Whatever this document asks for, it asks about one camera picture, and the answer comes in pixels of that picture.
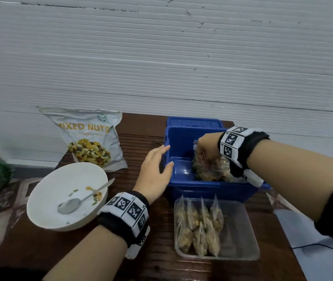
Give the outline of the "person's right forearm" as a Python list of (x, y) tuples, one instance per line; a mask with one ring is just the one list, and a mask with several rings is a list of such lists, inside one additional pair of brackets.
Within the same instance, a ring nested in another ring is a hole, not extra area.
[(333, 157), (264, 139), (247, 166), (313, 221), (319, 220), (333, 193)]

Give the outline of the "pile of small nut packets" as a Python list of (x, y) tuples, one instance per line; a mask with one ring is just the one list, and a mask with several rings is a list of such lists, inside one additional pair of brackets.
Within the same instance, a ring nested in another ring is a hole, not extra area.
[(216, 195), (210, 209), (201, 198), (200, 211), (191, 198), (182, 195), (175, 203), (174, 218), (175, 245), (183, 254), (188, 254), (193, 247), (199, 257), (219, 256), (224, 215)]

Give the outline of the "clear plastic tray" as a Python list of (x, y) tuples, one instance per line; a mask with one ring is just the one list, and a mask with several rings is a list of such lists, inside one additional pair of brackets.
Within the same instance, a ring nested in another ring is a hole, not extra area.
[[(191, 198), (198, 211), (200, 211), (200, 199)], [(213, 199), (203, 199), (208, 209), (213, 204)], [(183, 254), (175, 245), (176, 252), (184, 258), (196, 258), (206, 260), (242, 260), (253, 261), (260, 256), (260, 250), (254, 235), (248, 214), (244, 205), (237, 201), (219, 200), (224, 215), (224, 226), (219, 233), (221, 250), (218, 257), (208, 255), (199, 257), (193, 247), (188, 254)]]

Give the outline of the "blue plastic box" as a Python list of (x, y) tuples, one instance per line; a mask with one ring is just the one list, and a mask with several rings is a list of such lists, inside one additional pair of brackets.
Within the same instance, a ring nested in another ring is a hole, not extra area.
[(206, 133), (225, 130), (226, 127), (217, 119), (206, 123), (178, 120), (177, 123), (166, 124), (164, 142), (170, 145), (170, 149), (165, 155), (164, 165), (174, 162), (173, 174), (166, 190), (166, 197), (170, 203), (174, 203), (181, 196), (197, 199), (214, 199), (216, 196), (219, 200), (244, 203), (258, 191), (271, 190), (267, 183), (257, 188), (249, 183), (205, 182), (196, 179), (192, 169), (193, 142)]

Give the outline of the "large white nut pouch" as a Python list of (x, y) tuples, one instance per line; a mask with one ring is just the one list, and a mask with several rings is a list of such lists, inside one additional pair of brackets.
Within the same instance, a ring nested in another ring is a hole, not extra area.
[(38, 110), (58, 127), (75, 162), (92, 163), (106, 172), (128, 167), (116, 131), (122, 111), (56, 107)]

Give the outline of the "person's left forearm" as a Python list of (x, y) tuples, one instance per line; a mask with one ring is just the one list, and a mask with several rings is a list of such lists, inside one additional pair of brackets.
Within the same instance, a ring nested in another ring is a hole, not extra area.
[(127, 249), (122, 237), (97, 226), (43, 277), (43, 281), (113, 281)]

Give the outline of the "white bowl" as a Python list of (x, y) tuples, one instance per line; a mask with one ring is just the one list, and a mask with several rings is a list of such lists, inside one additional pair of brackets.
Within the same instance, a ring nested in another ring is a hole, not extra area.
[(79, 229), (96, 216), (104, 206), (108, 188), (100, 190), (83, 201), (70, 214), (58, 213), (58, 206), (73, 198), (83, 199), (108, 182), (105, 171), (92, 163), (73, 163), (44, 177), (31, 192), (27, 202), (29, 220), (39, 228), (52, 231), (73, 231)]

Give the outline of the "person's right hand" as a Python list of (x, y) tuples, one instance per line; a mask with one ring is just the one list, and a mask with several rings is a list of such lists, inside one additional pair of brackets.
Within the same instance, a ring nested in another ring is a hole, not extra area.
[(215, 163), (222, 157), (219, 145), (223, 135), (224, 132), (206, 133), (197, 141), (197, 147), (201, 147), (211, 158), (215, 158)]

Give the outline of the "black white marker wristband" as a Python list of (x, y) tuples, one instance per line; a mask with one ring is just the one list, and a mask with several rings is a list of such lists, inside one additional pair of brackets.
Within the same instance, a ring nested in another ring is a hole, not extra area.
[(229, 160), (233, 177), (244, 179), (254, 187), (260, 188), (264, 180), (248, 167), (247, 160), (260, 141), (269, 140), (269, 134), (257, 128), (233, 126), (219, 138), (220, 154)]
[(99, 211), (98, 222), (127, 244), (125, 258), (134, 260), (150, 233), (149, 202), (137, 191), (116, 194)]

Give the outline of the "metal spoon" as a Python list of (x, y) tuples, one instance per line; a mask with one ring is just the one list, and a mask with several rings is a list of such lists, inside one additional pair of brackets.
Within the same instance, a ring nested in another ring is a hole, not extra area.
[[(115, 178), (112, 178), (107, 183), (105, 183), (103, 185), (104, 189), (109, 187), (111, 184), (113, 184), (114, 181), (115, 181)], [(68, 214), (71, 214), (74, 211), (76, 211), (80, 207), (81, 204), (82, 203), (81, 203), (80, 199), (77, 199), (75, 201), (74, 200), (66, 201), (57, 206), (57, 212), (60, 214), (63, 214), (63, 215), (68, 215)]]

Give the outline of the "person's left hand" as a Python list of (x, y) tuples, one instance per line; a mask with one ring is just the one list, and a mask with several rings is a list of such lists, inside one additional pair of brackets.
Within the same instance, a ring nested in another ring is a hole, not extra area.
[(160, 172), (160, 162), (163, 155), (169, 151), (170, 146), (160, 146), (151, 150), (141, 165), (141, 170), (133, 188), (134, 191), (142, 194), (151, 205), (165, 191), (169, 182), (163, 182)]

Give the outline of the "leftover nut pieces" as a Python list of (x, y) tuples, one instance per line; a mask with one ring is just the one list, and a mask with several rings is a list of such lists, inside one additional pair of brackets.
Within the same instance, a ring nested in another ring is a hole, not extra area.
[(77, 199), (80, 199), (81, 203), (83, 203), (87, 200), (91, 200), (92, 205), (96, 205), (103, 199), (103, 193), (104, 193), (103, 189), (104, 189), (104, 186), (102, 186), (98, 189), (94, 189), (92, 187), (85, 187), (82, 190), (75, 189), (69, 195), (70, 199), (68, 201), (71, 201), (71, 200), (75, 201)]

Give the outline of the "clear nut-filled bag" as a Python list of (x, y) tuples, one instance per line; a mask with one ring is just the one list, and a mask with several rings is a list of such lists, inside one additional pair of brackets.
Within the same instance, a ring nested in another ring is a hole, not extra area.
[(234, 177), (230, 173), (229, 160), (225, 157), (221, 157), (211, 163), (203, 163), (197, 157), (197, 144), (198, 140), (193, 142), (193, 160), (192, 160), (192, 172), (195, 175), (197, 181), (206, 182), (234, 182)]

